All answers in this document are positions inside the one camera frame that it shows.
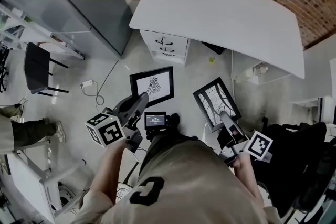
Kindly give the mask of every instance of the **drawer handle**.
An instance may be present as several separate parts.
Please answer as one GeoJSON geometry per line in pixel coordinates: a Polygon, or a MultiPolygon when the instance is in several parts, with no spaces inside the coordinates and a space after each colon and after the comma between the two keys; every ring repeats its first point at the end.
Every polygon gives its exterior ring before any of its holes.
{"type": "Polygon", "coordinates": [[[175,50],[167,50],[167,47],[165,49],[160,48],[160,50],[168,51],[168,52],[174,52],[175,50]]]}
{"type": "Polygon", "coordinates": [[[163,43],[163,39],[164,39],[164,37],[161,38],[161,41],[160,41],[160,42],[158,42],[158,40],[156,40],[155,42],[161,44],[162,46],[163,46],[163,45],[173,45],[172,42],[170,42],[170,44],[168,44],[168,43],[163,43]]]}
{"type": "Polygon", "coordinates": [[[167,55],[167,56],[176,56],[176,55],[173,55],[173,54],[164,54],[164,55],[167,55]]]}

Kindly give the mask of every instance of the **black number print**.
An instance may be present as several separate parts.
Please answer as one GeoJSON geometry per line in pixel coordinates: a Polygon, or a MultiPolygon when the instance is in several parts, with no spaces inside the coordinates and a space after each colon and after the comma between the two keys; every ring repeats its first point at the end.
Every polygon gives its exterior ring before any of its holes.
{"type": "Polygon", "coordinates": [[[139,186],[146,186],[149,182],[154,182],[153,188],[148,192],[146,196],[140,196],[141,192],[137,191],[133,193],[130,198],[131,204],[139,205],[152,205],[157,202],[159,194],[164,185],[164,179],[162,177],[151,176],[142,182],[139,186]]]}

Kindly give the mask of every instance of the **picture frame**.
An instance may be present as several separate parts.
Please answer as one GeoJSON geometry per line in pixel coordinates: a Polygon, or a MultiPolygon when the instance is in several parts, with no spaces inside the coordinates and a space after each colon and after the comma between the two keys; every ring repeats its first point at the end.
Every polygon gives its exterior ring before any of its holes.
{"type": "Polygon", "coordinates": [[[174,97],[173,67],[158,68],[130,75],[132,96],[149,95],[147,108],[174,97]]]}
{"type": "Polygon", "coordinates": [[[211,132],[224,127],[219,117],[224,110],[233,121],[241,118],[238,107],[220,77],[195,91],[193,95],[211,132]]]}

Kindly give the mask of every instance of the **hand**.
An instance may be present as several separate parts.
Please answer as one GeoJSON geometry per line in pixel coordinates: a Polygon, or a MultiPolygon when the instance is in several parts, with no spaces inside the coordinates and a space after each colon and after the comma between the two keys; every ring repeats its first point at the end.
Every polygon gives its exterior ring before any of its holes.
{"type": "Polygon", "coordinates": [[[110,151],[123,151],[126,147],[127,147],[126,139],[122,139],[120,141],[112,143],[108,147],[108,150],[110,150],[110,151]]]}

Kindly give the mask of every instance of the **power strip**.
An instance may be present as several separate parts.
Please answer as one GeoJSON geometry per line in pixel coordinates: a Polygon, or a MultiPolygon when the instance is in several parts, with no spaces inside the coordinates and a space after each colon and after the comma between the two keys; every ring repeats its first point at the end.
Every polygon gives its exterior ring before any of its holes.
{"type": "Polygon", "coordinates": [[[85,87],[92,86],[92,85],[93,85],[93,80],[91,79],[91,80],[82,82],[79,86],[81,88],[85,88],[85,87]]]}

